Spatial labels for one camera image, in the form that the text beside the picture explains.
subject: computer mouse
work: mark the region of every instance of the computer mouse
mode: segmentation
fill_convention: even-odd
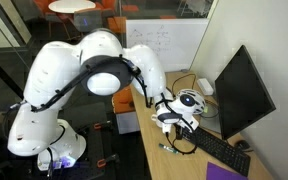
[[[236,148],[241,149],[241,150],[247,150],[249,149],[251,146],[247,143],[247,141],[245,140],[239,140],[235,143],[234,145]]]

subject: monitor stand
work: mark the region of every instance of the monitor stand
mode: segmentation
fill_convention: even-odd
[[[218,110],[214,106],[209,105],[207,113],[202,114],[202,116],[204,117],[201,116],[199,126],[217,133],[221,133],[220,120],[217,112]]]

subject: whiteboard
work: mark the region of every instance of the whiteboard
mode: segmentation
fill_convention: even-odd
[[[165,72],[189,69],[208,19],[126,20],[128,48],[145,44],[153,49]]]

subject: round table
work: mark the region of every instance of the round table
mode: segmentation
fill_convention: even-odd
[[[82,9],[95,8],[95,3],[86,0],[54,1],[48,8],[58,13],[74,13]]]

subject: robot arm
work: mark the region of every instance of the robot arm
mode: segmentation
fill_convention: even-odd
[[[51,42],[41,49],[28,76],[25,101],[11,128],[8,149],[19,156],[38,154],[40,170],[48,169],[50,153],[54,162],[72,167],[83,154],[86,142],[57,115],[78,83],[101,96],[114,94],[132,83],[140,94],[154,98],[156,104],[162,100],[156,108],[158,119],[167,126],[163,132],[168,132],[172,123],[184,127],[183,119],[193,128],[198,125],[190,115],[192,108],[185,112],[187,104],[180,96],[175,101],[169,97],[164,70],[150,48],[137,45],[125,49],[115,35],[98,30],[77,45]]]

